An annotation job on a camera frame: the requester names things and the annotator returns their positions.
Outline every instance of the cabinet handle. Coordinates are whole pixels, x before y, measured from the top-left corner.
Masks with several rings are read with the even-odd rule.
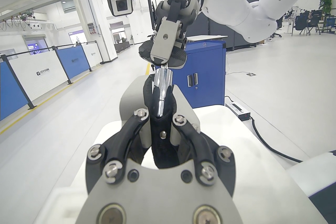
[[[193,80],[195,82],[195,85],[198,85],[198,73],[193,74]]]
[[[188,79],[188,87],[192,87],[193,86],[193,84],[192,84],[192,75],[187,76],[187,79]]]

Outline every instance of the blue cabinet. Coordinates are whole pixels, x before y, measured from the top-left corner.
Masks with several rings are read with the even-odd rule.
[[[186,46],[187,61],[173,69],[173,84],[181,89],[192,108],[224,105],[224,41],[199,41]]]

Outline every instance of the barrier fence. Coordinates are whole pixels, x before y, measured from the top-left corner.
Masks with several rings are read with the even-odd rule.
[[[49,50],[30,56],[25,51],[1,55],[0,63],[0,120],[25,105],[33,109],[33,101],[64,82],[102,62],[96,41],[74,46],[52,46]]]

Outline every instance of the yellow floor line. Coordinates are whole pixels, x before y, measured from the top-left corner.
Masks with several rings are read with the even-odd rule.
[[[149,75],[149,70],[150,70],[150,63],[148,63],[148,65],[147,65],[146,75]]]
[[[71,85],[75,84],[77,81],[80,81],[82,78],[86,77],[89,73],[85,74],[84,76],[80,77],[78,80],[74,81]],[[44,103],[46,103],[47,101],[49,101],[50,99],[54,98],[56,95],[60,94],[61,92],[63,92],[65,89],[69,88],[68,85],[67,87],[64,87],[63,89],[61,89],[60,91],[58,91],[57,93],[55,93],[54,95],[52,95],[51,97],[49,97],[48,99],[44,100],[41,104],[38,104],[36,107],[43,105]],[[3,129],[0,132],[0,135],[3,134],[6,130],[8,130],[9,128],[13,127],[17,122],[19,122],[20,120],[22,120],[24,117],[26,117],[29,113],[31,113],[34,109],[27,111],[24,115],[22,115],[19,119],[15,120],[12,124],[10,124],[9,126],[7,126],[5,129]]]

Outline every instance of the camera lens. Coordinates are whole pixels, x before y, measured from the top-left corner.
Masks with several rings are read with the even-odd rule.
[[[126,0],[116,1],[116,4],[117,4],[117,10],[118,11],[127,10],[127,1]]]

